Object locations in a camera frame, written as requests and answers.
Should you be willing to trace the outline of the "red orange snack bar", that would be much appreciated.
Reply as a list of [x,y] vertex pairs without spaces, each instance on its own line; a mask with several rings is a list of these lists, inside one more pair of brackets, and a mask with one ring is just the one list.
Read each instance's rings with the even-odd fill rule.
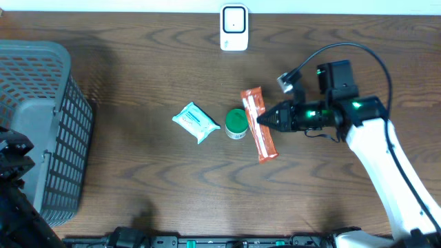
[[266,163],[276,158],[279,153],[276,150],[269,128],[257,121],[257,118],[266,112],[261,87],[244,90],[240,93],[240,97],[256,144],[259,163]]

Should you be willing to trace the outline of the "teal wet wipes pack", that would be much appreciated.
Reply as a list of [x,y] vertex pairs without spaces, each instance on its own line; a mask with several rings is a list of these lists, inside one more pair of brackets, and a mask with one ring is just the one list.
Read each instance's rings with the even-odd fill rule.
[[195,136],[198,144],[202,143],[214,130],[221,128],[194,102],[187,104],[179,114],[172,117],[172,120]]

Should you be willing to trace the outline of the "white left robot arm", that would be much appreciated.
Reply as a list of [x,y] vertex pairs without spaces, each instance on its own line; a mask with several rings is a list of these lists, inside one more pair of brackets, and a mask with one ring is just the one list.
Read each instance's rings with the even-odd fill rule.
[[21,179],[35,166],[27,136],[1,128],[1,246],[64,247],[60,238],[21,192]]

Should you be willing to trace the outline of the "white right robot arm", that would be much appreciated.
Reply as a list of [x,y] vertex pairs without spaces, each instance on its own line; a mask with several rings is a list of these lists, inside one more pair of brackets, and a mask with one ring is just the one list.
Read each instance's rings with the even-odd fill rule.
[[376,96],[361,98],[348,60],[318,65],[321,101],[305,101],[301,75],[283,74],[278,83],[294,99],[261,114],[259,124],[279,132],[334,127],[358,157],[373,183],[391,225],[392,237],[372,236],[355,227],[330,234],[321,247],[439,247],[440,206],[425,189]]

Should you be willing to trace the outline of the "green lid jar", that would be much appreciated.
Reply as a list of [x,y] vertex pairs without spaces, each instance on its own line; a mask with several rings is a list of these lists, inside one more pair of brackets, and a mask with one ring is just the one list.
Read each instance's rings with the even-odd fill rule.
[[225,132],[231,139],[242,139],[248,130],[248,122],[245,110],[232,109],[225,119]]

